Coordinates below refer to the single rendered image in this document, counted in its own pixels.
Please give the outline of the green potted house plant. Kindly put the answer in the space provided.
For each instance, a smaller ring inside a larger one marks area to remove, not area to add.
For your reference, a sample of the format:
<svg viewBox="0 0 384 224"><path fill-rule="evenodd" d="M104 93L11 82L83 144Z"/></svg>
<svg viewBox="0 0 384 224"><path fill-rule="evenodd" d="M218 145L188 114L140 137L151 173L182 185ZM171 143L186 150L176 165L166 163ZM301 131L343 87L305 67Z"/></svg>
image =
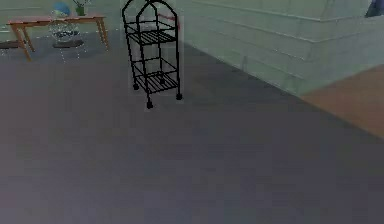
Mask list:
<svg viewBox="0 0 384 224"><path fill-rule="evenodd" d="M72 0L75 3L75 10L78 16L85 16L85 6L89 0Z"/></svg>

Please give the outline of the blue globe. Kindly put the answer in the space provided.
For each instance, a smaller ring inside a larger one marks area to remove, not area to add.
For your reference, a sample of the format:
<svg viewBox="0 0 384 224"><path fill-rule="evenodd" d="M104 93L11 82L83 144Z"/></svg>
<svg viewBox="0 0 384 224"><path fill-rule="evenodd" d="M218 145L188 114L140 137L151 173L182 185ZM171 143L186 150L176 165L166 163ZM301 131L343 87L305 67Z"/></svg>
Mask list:
<svg viewBox="0 0 384 224"><path fill-rule="evenodd" d="M71 15L71 11L66 3L55 2L53 4L52 14L56 17L68 17Z"/></svg>

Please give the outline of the orange wooden table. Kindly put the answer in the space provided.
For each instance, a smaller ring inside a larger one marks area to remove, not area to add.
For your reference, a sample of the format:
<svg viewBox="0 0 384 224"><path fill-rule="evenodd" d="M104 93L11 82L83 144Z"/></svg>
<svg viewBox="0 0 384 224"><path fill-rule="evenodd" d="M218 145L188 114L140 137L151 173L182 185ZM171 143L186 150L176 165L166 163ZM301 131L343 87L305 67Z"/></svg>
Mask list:
<svg viewBox="0 0 384 224"><path fill-rule="evenodd" d="M26 59L31 61L30 51L34 52L35 48L31 42L29 34L27 32L28 27L44 27L48 26L51 21L68 22L72 24L82 23L95 23L101 42L105 45L106 49L109 49L109 41L107 29L104 23L105 16L101 14L88 14L85 16L68 16L64 18L55 19L53 16L32 16L32 17L19 17L11 19L7 22L7 25L13 31L22 52Z"/></svg>

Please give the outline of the dark round stool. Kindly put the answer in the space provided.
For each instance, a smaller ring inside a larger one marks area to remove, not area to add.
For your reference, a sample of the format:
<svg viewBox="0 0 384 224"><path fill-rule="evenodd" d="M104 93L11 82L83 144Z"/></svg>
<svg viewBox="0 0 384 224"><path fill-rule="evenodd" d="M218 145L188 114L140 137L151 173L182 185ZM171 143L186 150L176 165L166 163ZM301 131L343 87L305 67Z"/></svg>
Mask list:
<svg viewBox="0 0 384 224"><path fill-rule="evenodd" d="M10 49L19 48L17 40L0 41L0 56L7 56Z"/></svg>

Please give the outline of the dark blue object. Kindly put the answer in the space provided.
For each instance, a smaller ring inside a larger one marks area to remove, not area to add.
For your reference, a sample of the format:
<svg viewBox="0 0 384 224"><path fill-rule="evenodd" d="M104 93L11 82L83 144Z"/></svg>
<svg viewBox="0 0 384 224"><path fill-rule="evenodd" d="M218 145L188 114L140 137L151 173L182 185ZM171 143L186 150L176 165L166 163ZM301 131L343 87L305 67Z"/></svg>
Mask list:
<svg viewBox="0 0 384 224"><path fill-rule="evenodd" d="M372 0L365 14L366 18L384 15L384 0Z"/></svg>

